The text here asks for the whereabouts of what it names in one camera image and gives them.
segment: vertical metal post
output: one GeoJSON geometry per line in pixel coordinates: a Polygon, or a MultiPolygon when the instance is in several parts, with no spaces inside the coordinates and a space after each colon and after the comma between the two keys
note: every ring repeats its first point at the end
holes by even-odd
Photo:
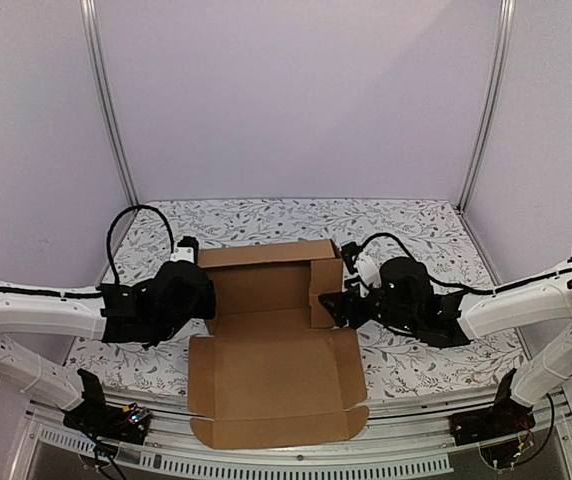
{"type": "Polygon", "coordinates": [[[99,27],[97,25],[97,14],[95,12],[95,0],[81,0],[81,7],[90,63],[93,69],[95,85],[97,87],[99,105],[106,124],[106,132],[108,133],[108,139],[113,151],[113,158],[115,159],[115,166],[117,167],[117,173],[119,174],[119,179],[122,183],[122,188],[124,189],[124,194],[126,195],[128,204],[137,205],[139,204],[137,191],[135,190],[135,183],[133,182],[130,167],[128,166],[128,161],[126,159],[126,152],[119,132],[115,108],[113,106],[108,78],[106,76],[104,54],[102,52],[102,45],[99,38],[99,27]]]}
{"type": "Polygon", "coordinates": [[[497,100],[504,76],[504,67],[506,65],[506,57],[508,55],[508,47],[510,44],[510,34],[513,27],[513,13],[515,11],[515,0],[502,0],[501,13],[499,16],[499,28],[497,31],[497,42],[495,44],[495,56],[493,58],[493,66],[490,75],[490,83],[486,92],[486,102],[482,113],[477,138],[473,147],[473,153],[466,172],[464,187],[459,197],[457,211],[464,215],[470,204],[471,197],[475,190],[475,184],[479,176],[479,169],[484,158],[486,144],[490,135],[493,117],[497,108],[497,100]]]}

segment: leaf pattern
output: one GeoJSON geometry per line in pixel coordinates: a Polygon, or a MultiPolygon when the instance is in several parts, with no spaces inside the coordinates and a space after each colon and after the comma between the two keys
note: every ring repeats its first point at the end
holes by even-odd
{"type": "MultiPolygon", "coordinates": [[[[435,276],[476,286],[491,284],[479,255],[452,207],[443,201],[357,199],[253,199],[152,202],[169,218],[176,237],[191,235],[201,248],[219,248],[331,238],[338,245],[389,231],[398,235],[435,276]]],[[[369,247],[382,263],[402,252],[376,240],[369,247]]],[[[159,218],[140,212],[116,262],[124,283],[153,276],[168,258],[159,218]]],[[[112,282],[109,272],[105,282],[112,282]]],[[[67,364],[97,374],[108,387],[184,397],[188,341],[205,335],[193,320],[172,340],[144,350],[76,339],[67,364]]],[[[371,400],[429,395],[496,384],[524,361],[513,330],[489,335],[465,347],[437,349],[394,336],[374,322],[358,332],[371,400]]]]}

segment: cardboard box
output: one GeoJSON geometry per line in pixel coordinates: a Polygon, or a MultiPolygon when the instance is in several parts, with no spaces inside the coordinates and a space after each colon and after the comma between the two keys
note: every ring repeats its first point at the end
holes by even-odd
{"type": "Polygon", "coordinates": [[[188,408],[212,448],[270,448],[346,440],[368,408],[357,336],[332,329],[320,293],[342,287],[329,240],[202,250],[215,283],[210,337],[189,347],[188,408]]]}

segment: robotic arm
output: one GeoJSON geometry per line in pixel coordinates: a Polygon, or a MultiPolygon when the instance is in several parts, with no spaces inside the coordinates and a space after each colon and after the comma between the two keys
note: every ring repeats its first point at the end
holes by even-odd
{"type": "Polygon", "coordinates": [[[105,343],[156,346],[191,318],[215,315],[215,293],[196,265],[198,244],[184,237],[154,278],[134,286],[39,288],[0,281],[0,379],[53,404],[64,424],[92,436],[143,443],[150,412],[106,404],[99,379],[74,372],[22,347],[8,333],[75,335],[105,343]]]}
{"type": "Polygon", "coordinates": [[[532,407],[572,376],[572,257],[555,268],[491,290],[449,284],[431,277],[394,235],[377,234],[364,244],[342,248],[348,271],[357,277],[345,292],[320,296],[337,326],[359,328],[375,320],[394,333],[428,345],[466,345],[500,330],[554,319],[570,319],[567,328],[542,352],[501,380],[492,407],[453,415],[451,433],[458,445],[480,442],[535,425],[532,407]],[[381,268],[364,253],[372,239],[397,241],[407,257],[381,268]],[[432,283],[458,290],[438,295],[432,283]]]}

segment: floral patterned surface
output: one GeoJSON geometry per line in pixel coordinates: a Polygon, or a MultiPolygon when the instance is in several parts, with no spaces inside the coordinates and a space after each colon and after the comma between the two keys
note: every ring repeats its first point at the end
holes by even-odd
{"type": "MultiPolygon", "coordinates": [[[[169,218],[177,238],[195,236],[201,248],[332,238],[361,242],[378,231],[394,232],[429,271],[446,281],[488,286],[490,278],[470,238],[447,202],[414,200],[200,200],[152,202],[169,218]]],[[[400,255],[396,245],[375,241],[376,260],[400,255]]],[[[155,274],[169,245],[159,218],[140,212],[116,261],[123,283],[155,274]]],[[[109,272],[105,282],[112,282],[109,272]]],[[[186,395],[188,340],[204,335],[200,320],[171,341],[148,351],[136,344],[77,339],[67,363],[88,369],[112,388],[152,395],[186,395]]],[[[369,322],[358,331],[371,400],[428,395],[490,386],[524,360],[514,331],[465,347],[437,349],[394,336],[369,322]]]]}

